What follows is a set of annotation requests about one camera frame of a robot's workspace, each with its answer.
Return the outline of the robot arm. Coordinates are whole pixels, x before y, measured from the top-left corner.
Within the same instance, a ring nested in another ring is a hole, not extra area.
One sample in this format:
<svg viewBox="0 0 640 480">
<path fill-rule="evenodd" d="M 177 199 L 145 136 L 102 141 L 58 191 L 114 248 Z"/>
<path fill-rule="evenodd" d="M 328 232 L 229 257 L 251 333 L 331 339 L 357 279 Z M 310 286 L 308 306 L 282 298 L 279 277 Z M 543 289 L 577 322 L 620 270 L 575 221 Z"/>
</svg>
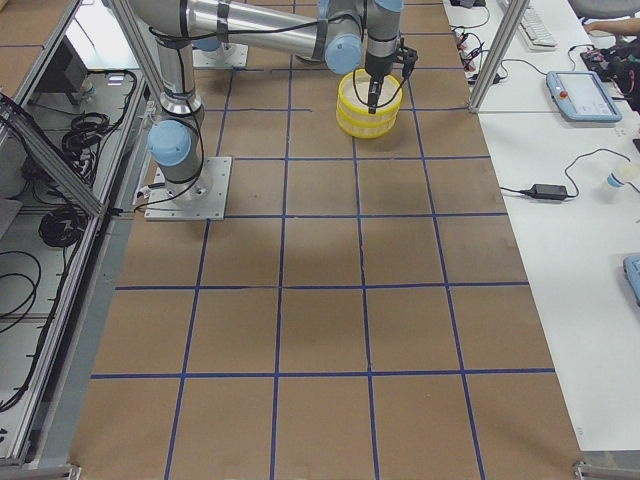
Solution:
<svg viewBox="0 0 640 480">
<path fill-rule="evenodd" d="M 147 148 L 164 176 L 168 198 L 186 203 L 210 189 L 210 182 L 202 178 L 203 104 L 195 85 L 191 43 L 159 39 L 157 50 L 161 112 L 149 132 Z"/>
<path fill-rule="evenodd" d="M 161 104 L 171 117 L 201 111 L 191 47 L 213 38 L 322 61 L 345 75 L 364 67 L 370 76 L 369 111 L 380 108 L 381 89 L 394 65 L 409 77 L 417 61 L 400 34 L 400 1 L 321 1 L 316 17 L 238 1 L 132 1 L 133 13 L 154 36 L 163 82 Z"/>
</svg>

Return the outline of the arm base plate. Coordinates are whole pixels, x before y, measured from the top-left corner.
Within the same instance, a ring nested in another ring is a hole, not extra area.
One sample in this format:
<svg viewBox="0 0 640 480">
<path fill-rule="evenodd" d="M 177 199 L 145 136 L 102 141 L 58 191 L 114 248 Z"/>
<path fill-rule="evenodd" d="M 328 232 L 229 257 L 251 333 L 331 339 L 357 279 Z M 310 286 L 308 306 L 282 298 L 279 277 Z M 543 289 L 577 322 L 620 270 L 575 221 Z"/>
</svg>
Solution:
<svg viewBox="0 0 640 480">
<path fill-rule="evenodd" d="M 187 184 L 169 183 L 169 189 L 161 186 L 152 189 L 144 208 L 144 218 L 149 221 L 216 220 L 225 217 L 232 158 L 207 157 L 200 178 L 176 200 L 173 196 L 182 192 Z"/>
<path fill-rule="evenodd" d="M 214 70 L 243 69 L 247 64 L 248 51 L 248 46 L 238 44 L 222 44 L 215 51 L 193 48 L 194 67 Z"/>
</svg>

